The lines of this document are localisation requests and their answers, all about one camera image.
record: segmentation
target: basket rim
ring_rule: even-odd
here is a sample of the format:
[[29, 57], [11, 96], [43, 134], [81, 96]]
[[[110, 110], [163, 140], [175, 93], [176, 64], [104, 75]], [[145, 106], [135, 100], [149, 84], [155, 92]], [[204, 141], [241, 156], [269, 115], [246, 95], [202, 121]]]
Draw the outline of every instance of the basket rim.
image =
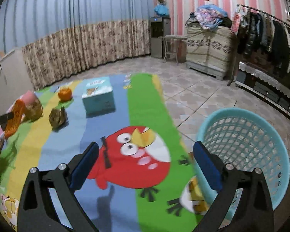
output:
[[[281, 192], [281, 195], [280, 197], [274, 201], [274, 203], [272, 202], [272, 205], [273, 205], [273, 210], [277, 208], [277, 206], [279, 205], [279, 203], [282, 201], [283, 197], [285, 196], [285, 193], [287, 191], [287, 188], [288, 188], [288, 185], [289, 185], [289, 181], [290, 181], [290, 159], [289, 159], [289, 155], [288, 155], [288, 151], [287, 151], [287, 148], [283, 142], [283, 140], [281, 139], [279, 133], [275, 130], [275, 128], [273, 126], [271, 126], [264, 118], [262, 118], [261, 116], [257, 115], [256, 113], [253, 113], [251, 111], [248, 111], [248, 110], [245, 110], [245, 109], [241, 109], [241, 108], [224, 108], [224, 109], [219, 109], [215, 112], [213, 112], [211, 115], [209, 115], [205, 121], [202, 123], [202, 125], [200, 126], [199, 128], [199, 131], [198, 131], [198, 134], [197, 134], [197, 141], [201, 141], [203, 142], [204, 141], [204, 137], [205, 137], [205, 133], [207, 131], [207, 129], [209, 128], [209, 125], [212, 125], [213, 123], [213, 119], [221, 114], [226, 114], [228, 112], [232, 112], [234, 115], [236, 115], [237, 113], [238, 114], [243, 114], [244, 116], [248, 115], [248, 116], [251, 116], [252, 118], [257, 118], [258, 120], [260, 120], [260, 122], [263, 122], [263, 124], [266, 126], [266, 128], [270, 129], [271, 131], [273, 131], [277, 138], [278, 138], [278, 142], [279, 142], [279, 146], [285, 148], [283, 149], [283, 151], [281, 151], [282, 155], [285, 156], [285, 159], [284, 159], [284, 162], [286, 162], [284, 165], [285, 168], [284, 168], [284, 171], [286, 172], [286, 175], [285, 175], [285, 179], [286, 179], [286, 184], [283, 187], [282, 189], [282, 192]], [[202, 184], [205, 184], [205, 189], [208, 189], [209, 190], [209, 195], [211, 196], [211, 201], [209, 204], [211, 204], [215, 197], [216, 196], [213, 196], [212, 194], [212, 191], [211, 191], [211, 188], [208, 184], [208, 182], [206, 181], [205, 179], [205, 176], [203, 175], [202, 171], [199, 171], [198, 170], [198, 173], [202, 174], [201, 175], [201, 182]]]

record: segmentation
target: basket mesh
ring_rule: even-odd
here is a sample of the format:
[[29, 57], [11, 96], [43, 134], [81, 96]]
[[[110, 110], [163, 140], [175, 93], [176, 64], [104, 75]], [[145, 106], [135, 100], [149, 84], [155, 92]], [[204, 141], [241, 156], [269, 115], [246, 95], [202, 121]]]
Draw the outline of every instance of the basket mesh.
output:
[[[276, 200], [283, 178], [282, 154], [265, 128], [245, 118], [221, 118], [207, 129], [203, 143], [210, 153], [218, 155], [225, 164], [232, 163], [238, 170], [261, 168], [272, 202]], [[237, 190], [231, 208], [237, 208], [241, 192]]]

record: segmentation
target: tiled floor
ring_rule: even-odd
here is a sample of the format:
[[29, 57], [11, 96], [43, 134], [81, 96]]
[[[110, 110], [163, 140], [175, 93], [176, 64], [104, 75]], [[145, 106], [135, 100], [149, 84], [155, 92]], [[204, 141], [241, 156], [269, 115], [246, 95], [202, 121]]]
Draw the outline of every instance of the tiled floor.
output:
[[227, 81], [219, 81], [203, 73], [187, 69], [186, 64], [149, 56], [125, 59], [99, 66], [72, 76], [65, 81], [101, 77], [117, 73], [155, 73], [162, 82], [165, 105], [173, 118], [174, 125], [182, 133], [188, 148], [196, 141], [198, 129], [212, 112], [225, 107], [238, 107], [265, 118], [282, 137], [290, 156], [290, 120], [253, 94], [227, 86]]

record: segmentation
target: orange brush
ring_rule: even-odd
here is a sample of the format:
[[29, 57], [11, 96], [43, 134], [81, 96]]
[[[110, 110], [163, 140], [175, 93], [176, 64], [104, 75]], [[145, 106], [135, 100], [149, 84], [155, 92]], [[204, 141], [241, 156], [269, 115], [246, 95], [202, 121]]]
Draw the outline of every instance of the orange brush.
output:
[[14, 113], [14, 118], [8, 120], [6, 129], [4, 131], [5, 138], [9, 138], [14, 133], [16, 133], [20, 125], [20, 122], [22, 120], [22, 115], [24, 111], [25, 111], [25, 103], [22, 100], [17, 99], [12, 108], [12, 112]]

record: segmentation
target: metal bolt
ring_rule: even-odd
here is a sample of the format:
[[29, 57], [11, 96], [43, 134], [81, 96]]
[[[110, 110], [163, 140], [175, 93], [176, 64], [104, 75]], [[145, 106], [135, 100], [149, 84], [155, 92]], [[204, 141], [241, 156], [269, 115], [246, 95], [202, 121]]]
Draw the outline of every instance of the metal bolt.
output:
[[62, 163], [62, 164], [60, 164], [60, 165], [58, 166], [58, 168], [59, 168], [59, 170], [64, 170], [64, 169], [67, 168], [67, 165], [64, 164], [64, 163]]
[[30, 173], [35, 173], [36, 172], [36, 167], [31, 167], [30, 168]]
[[255, 168], [254, 170], [255, 170], [255, 172], [257, 174], [261, 174], [262, 173], [262, 170], [259, 167]]
[[225, 168], [227, 170], [233, 170], [234, 169], [234, 166], [232, 164], [227, 164], [227, 165], [225, 165]]

